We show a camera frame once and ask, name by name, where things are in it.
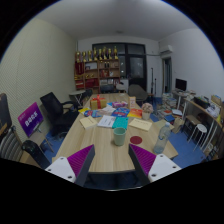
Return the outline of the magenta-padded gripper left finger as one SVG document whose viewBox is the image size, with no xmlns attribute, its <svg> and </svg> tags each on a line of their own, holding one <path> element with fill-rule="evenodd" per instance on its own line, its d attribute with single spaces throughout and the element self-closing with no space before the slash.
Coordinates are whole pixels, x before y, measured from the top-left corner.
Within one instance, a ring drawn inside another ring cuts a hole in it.
<svg viewBox="0 0 224 224">
<path fill-rule="evenodd" d="M 83 186 L 94 156 L 95 147 L 90 145 L 68 158 L 59 157 L 46 168 L 46 171 L 69 182 Z"/>
</svg>

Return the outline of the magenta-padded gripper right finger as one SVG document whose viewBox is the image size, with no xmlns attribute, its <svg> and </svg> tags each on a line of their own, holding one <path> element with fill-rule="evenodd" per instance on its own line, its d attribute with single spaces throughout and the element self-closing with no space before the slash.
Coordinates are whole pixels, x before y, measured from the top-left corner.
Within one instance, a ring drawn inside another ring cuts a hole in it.
<svg viewBox="0 0 224 224">
<path fill-rule="evenodd" d="M 166 155 L 155 155 L 133 144 L 129 145 L 129 156 L 143 186 L 180 170 L 180 167 Z"/>
</svg>

